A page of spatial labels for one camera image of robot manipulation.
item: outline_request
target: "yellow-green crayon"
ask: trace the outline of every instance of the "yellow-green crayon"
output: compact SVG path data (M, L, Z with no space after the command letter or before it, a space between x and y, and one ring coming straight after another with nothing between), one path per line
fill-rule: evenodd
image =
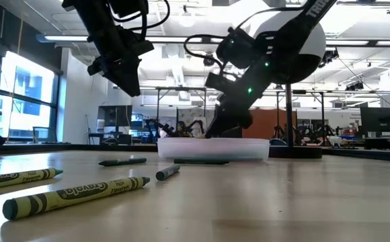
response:
M63 171L55 168L48 168L36 171L24 171L0 175L0 188L4 186L34 182L43 179L49 179L61 174Z
M14 220L141 188L149 181L148 177L130 177L13 198L5 201L2 213L6 219Z

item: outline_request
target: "crayon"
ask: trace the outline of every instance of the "crayon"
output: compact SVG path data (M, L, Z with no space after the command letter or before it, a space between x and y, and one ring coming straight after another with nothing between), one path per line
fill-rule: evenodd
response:
M101 161L98 165L103 166L115 166L115 165L132 165L146 162L146 158L131 158L131 159L119 159L112 161Z
M2 213L6 219L15 220L141 188L149 181L148 177L130 177L13 198L4 202Z
M63 171L55 168L48 168L36 171L24 171L0 175L0 188L4 186L23 184L43 179L49 179L61 174Z
M188 165L224 165L228 164L228 160L215 159L174 159L174 164L188 164Z
M163 181L163 180L169 178L170 176L172 176L173 174L179 172L179 170L180 170L180 166L178 166L178 165L170 166L170 167L165 168L161 171L158 171L156 173L156 179L158 179L159 181Z

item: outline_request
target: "chair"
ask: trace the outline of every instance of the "chair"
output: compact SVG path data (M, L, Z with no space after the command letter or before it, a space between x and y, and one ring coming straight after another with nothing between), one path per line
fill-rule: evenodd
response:
M47 127L32 127L32 129L34 130L32 132L32 138L35 144L43 142L57 143L58 138L55 129Z

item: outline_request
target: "white plastic bowl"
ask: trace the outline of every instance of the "white plastic bowl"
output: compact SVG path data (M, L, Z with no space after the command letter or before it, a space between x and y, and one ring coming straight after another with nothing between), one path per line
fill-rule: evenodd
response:
M259 138L159 138L161 158L263 159L270 141Z

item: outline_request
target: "computer monitor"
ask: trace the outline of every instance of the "computer monitor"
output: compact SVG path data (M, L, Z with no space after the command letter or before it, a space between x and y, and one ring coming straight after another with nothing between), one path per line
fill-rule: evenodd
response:
M132 106L100 106L98 119L104 120L105 127L130 126Z
M390 132L390 108L360 108L364 132Z

